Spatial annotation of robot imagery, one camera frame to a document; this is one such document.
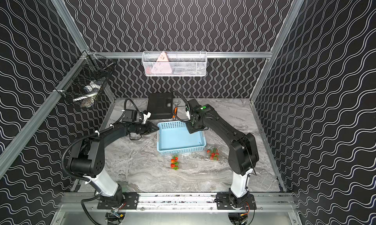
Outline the light blue plastic basket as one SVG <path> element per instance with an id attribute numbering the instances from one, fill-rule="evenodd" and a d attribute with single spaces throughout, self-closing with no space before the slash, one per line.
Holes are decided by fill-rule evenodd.
<path id="1" fill-rule="evenodd" d="M 157 151 L 162 155 L 199 152 L 207 145 L 202 131 L 190 134 L 181 121 L 160 122 L 157 127 Z"/>

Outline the clear plastic clamshell container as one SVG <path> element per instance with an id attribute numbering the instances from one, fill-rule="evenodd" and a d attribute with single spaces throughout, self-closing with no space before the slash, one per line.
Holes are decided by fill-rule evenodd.
<path id="1" fill-rule="evenodd" d="M 221 146 L 208 145 L 205 149 L 205 160 L 223 164 L 227 162 L 227 155 Z"/>

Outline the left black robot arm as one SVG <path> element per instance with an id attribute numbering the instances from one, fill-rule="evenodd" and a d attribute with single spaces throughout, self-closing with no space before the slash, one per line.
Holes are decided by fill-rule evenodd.
<path id="1" fill-rule="evenodd" d="M 108 128 L 74 140 L 61 158 L 62 170 L 69 177 L 84 181 L 95 190 L 95 199 L 123 204 L 121 186 L 105 171 L 105 148 L 116 140 L 136 134 L 140 137 L 159 128 L 148 121 L 149 112 L 141 112 L 130 98 L 125 99 L 122 114 Z"/>

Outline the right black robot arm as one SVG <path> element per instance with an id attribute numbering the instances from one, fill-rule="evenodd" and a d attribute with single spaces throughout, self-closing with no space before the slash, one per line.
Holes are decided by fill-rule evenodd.
<path id="1" fill-rule="evenodd" d="M 172 93 L 185 103 L 188 119 L 181 120 L 186 124 L 190 134 L 204 129 L 211 129 L 228 146 L 228 163 L 233 171 L 233 181 L 229 189 L 229 199 L 232 205 L 246 201 L 248 191 L 248 176 L 254 171 L 259 161 L 256 139 L 253 134 L 245 134 L 224 120 L 209 104 L 200 105 L 196 99 L 187 100 L 181 93 Z"/>

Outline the black box device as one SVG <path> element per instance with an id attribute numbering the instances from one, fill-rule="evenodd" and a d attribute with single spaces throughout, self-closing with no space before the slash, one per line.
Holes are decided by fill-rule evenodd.
<path id="1" fill-rule="evenodd" d="M 171 119 L 173 117 L 173 94 L 151 93 L 148 97 L 147 109 L 151 113 L 150 120 Z"/>

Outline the white items in mesh basket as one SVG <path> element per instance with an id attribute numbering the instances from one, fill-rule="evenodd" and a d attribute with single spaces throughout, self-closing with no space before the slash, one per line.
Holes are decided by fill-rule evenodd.
<path id="1" fill-rule="evenodd" d="M 101 85 L 91 81 L 84 87 L 84 94 L 73 99 L 73 103 L 80 108 L 90 108 L 95 104 L 95 99 L 100 91 Z"/>

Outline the pink triangle card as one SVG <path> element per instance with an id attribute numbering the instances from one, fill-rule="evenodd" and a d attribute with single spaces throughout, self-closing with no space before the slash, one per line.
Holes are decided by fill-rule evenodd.
<path id="1" fill-rule="evenodd" d="M 166 52 L 161 52 L 151 70 L 152 75 L 170 75 L 172 68 Z"/>

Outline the orange handled tool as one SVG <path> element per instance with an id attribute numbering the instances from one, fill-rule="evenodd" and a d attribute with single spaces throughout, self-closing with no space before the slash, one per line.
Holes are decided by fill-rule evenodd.
<path id="1" fill-rule="evenodd" d="M 180 101 L 174 101 L 173 105 L 174 105 L 174 108 L 173 108 L 173 117 L 172 117 L 172 119 L 176 120 L 177 110 L 178 110 L 178 106 L 180 105 Z"/>

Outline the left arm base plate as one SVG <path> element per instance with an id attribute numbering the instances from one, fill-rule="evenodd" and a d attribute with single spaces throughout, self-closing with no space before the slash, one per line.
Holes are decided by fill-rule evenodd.
<path id="1" fill-rule="evenodd" d="M 112 208 L 121 208 L 125 210 L 136 210 L 138 206 L 140 195 L 135 192 L 122 193 L 120 195 L 114 195 L 112 197 L 100 196 L 97 209 L 112 209 Z"/>

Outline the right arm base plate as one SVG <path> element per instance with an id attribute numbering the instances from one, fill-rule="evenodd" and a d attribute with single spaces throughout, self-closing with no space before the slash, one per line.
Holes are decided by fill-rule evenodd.
<path id="1" fill-rule="evenodd" d="M 256 210 L 254 195 L 247 193 L 241 198 L 237 198 L 232 193 L 217 193 L 214 200 L 218 210 Z"/>

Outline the aluminium front rail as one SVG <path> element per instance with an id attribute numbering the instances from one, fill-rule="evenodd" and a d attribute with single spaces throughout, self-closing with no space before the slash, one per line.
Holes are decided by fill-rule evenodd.
<path id="1" fill-rule="evenodd" d="M 140 213 L 240 213 L 293 212 L 294 199 L 289 193 L 255 193 L 243 206 L 230 205 L 226 193 L 125 193 L 121 212 Z"/>

